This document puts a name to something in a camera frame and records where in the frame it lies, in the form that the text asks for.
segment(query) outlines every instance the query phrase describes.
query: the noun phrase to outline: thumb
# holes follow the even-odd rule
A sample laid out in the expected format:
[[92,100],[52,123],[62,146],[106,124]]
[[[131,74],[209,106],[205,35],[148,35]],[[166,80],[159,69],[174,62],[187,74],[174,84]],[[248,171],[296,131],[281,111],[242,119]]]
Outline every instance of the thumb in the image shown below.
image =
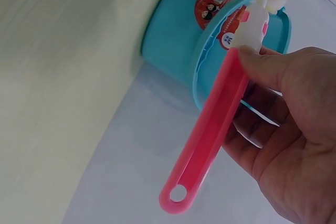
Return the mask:
[[240,47],[239,59],[245,73],[261,86],[281,92],[281,83],[291,60],[286,55],[269,51],[260,55],[250,47]]

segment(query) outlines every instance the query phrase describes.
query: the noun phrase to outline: handle hole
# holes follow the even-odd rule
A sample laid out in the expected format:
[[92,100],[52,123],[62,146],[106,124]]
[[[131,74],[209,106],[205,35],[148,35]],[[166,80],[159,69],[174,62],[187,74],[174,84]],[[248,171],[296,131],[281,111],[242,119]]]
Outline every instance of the handle hole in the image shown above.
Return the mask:
[[174,202],[181,202],[187,196],[187,189],[182,185],[177,185],[170,193],[170,199]]

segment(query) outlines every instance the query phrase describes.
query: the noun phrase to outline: cartoon illustration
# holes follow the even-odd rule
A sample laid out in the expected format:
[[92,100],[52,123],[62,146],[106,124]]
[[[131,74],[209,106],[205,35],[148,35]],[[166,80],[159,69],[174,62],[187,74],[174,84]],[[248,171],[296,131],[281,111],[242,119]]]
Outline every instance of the cartoon illustration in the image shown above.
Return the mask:
[[209,3],[206,8],[213,13],[219,11],[219,6],[216,6],[215,4],[212,3]]
[[213,15],[208,10],[205,10],[202,12],[202,18],[204,18],[205,20],[211,20],[213,18]]

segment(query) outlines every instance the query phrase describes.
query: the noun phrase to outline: human hand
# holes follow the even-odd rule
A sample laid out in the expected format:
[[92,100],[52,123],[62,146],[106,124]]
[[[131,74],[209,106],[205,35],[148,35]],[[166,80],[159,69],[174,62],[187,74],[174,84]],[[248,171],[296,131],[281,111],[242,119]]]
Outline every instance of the human hand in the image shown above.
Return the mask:
[[242,105],[223,148],[286,219],[336,223],[336,55],[246,47],[239,54],[252,80],[243,100],[279,126]]

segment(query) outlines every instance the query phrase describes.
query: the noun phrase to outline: white table surface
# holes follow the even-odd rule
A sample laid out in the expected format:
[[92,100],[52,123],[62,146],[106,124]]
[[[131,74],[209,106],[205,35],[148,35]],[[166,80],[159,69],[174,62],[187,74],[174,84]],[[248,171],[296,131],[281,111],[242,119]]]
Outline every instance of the white table surface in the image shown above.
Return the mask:
[[[290,51],[336,51],[336,26],[330,25],[336,8],[328,1],[290,0],[287,12],[293,22]],[[197,116],[185,87],[145,65],[99,143],[63,224],[287,223],[224,151],[190,211],[170,216],[160,209],[159,192]]]

